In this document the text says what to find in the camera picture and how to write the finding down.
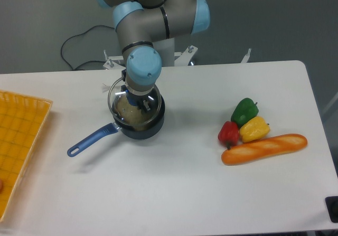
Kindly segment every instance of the toy vegetable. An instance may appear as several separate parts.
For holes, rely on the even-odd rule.
[[[269,125],[265,122],[263,117],[256,116],[244,124],[240,130],[239,135],[243,143],[254,141],[265,137],[270,132]]]
[[[239,133],[237,124],[235,122],[226,121],[218,134],[218,140],[225,144],[227,149],[230,149],[230,146],[237,145],[238,138]]]
[[[300,134],[286,134],[253,141],[225,150],[222,161],[226,165],[240,165],[275,155],[293,153],[307,146],[307,139]]]
[[[253,117],[258,115],[257,103],[250,98],[242,99],[234,110],[231,121],[235,122],[238,128],[241,128]]]

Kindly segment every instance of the saucepan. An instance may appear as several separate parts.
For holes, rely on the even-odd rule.
[[[78,155],[101,138],[117,133],[119,130],[132,139],[147,139],[159,132],[164,122],[165,104],[154,85],[143,100],[144,107],[130,103],[128,90],[124,88],[122,78],[115,81],[108,93],[108,108],[115,120],[72,146],[67,154]]]

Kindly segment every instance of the glass lid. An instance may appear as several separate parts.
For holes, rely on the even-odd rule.
[[[161,95],[157,86],[148,94],[131,94],[122,78],[115,81],[108,94],[108,107],[115,121],[131,127],[141,127],[151,122],[161,108]]]

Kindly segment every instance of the orange tray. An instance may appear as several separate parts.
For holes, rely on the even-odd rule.
[[[0,221],[26,169],[53,102],[0,90]]]

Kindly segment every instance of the bell pepper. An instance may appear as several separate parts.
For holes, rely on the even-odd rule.
[[[238,103],[234,110],[231,121],[234,121],[238,128],[241,128],[249,120],[257,116],[258,111],[257,103],[254,103],[250,98],[244,98]]]
[[[230,150],[230,146],[237,145],[238,139],[239,132],[237,124],[232,121],[226,121],[218,134],[218,140],[225,144],[227,149]]]
[[[240,130],[242,142],[247,143],[265,137],[270,132],[269,125],[265,122],[263,117],[256,116],[244,124]]]

